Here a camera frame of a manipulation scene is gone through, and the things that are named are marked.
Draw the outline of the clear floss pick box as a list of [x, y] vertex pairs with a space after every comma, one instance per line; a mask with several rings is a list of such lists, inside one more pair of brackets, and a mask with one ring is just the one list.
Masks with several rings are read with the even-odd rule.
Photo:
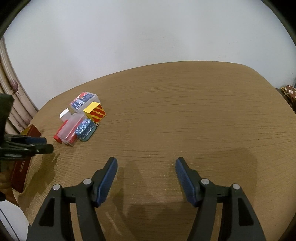
[[94, 93], [84, 91], [70, 102], [70, 107], [75, 113], [83, 113], [84, 109], [92, 102], [100, 103], [98, 96]]

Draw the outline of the gold red toffee tin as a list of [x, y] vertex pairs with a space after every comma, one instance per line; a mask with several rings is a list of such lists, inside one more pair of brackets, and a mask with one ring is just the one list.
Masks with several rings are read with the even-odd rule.
[[[41, 137], [40, 131], [34, 125], [29, 125], [19, 135]], [[8, 183], [19, 193], [22, 193], [24, 190], [30, 161], [31, 157], [18, 160], [9, 159], [7, 161], [1, 159], [1, 172], [8, 171]]]

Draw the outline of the red rectangular box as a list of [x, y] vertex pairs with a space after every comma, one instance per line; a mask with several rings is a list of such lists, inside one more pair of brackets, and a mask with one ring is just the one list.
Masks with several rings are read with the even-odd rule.
[[69, 146], [73, 146], [78, 140], [75, 135], [75, 130], [79, 124], [79, 121], [67, 120], [59, 128], [55, 134], [54, 139], [59, 143], [64, 143]]

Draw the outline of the clear plastic long box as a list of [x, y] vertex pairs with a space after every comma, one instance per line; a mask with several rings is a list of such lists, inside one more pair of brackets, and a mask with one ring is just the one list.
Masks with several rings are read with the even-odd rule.
[[77, 135], [75, 130], [79, 124], [86, 118], [83, 113], [73, 114], [69, 120], [66, 121], [65, 125], [57, 133], [58, 138], [66, 145], [74, 146], [77, 141]]

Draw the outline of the white small block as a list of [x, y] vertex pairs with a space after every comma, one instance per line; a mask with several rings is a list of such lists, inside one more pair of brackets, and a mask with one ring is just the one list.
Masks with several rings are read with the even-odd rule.
[[60, 119], [62, 120], [62, 122], [69, 120], [71, 116], [72, 113], [69, 111], [69, 108], [64, 109], [62, 113], [60, 113]]

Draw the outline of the blue patterned oval tin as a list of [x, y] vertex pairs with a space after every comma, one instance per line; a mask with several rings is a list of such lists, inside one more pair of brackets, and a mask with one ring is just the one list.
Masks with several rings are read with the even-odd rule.
[[96, 124], [91, 119], [86, 118], [76, 128], [75, 135], [80, 141], [86, 142], [90, 139], [96, 129]]

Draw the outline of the beige patterned curtain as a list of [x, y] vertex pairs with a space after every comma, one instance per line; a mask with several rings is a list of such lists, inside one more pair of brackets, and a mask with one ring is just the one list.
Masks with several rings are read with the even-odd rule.
[[21, 133], [29, 126], [38, 109], [25, 92], [14, 71], [4, 38], [1, 38], [1, 93], [9, 94], [14, 99], [5, 131], [9, 134]]

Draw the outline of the yellow red striped cube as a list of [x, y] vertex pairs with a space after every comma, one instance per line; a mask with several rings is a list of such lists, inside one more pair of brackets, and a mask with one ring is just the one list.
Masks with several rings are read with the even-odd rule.
[[106, 112], [99, 102], [92, 102], [83, 112], [94, 123], [99, 123], [106, 116]]

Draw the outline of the brown patterned cloth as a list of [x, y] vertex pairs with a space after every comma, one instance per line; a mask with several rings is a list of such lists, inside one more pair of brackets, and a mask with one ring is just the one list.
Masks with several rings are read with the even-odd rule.
[[292, 85], [287, 85], [281, 88], [284, 96], [287, 96], [292, 103], [296, 101], [296, 88]]

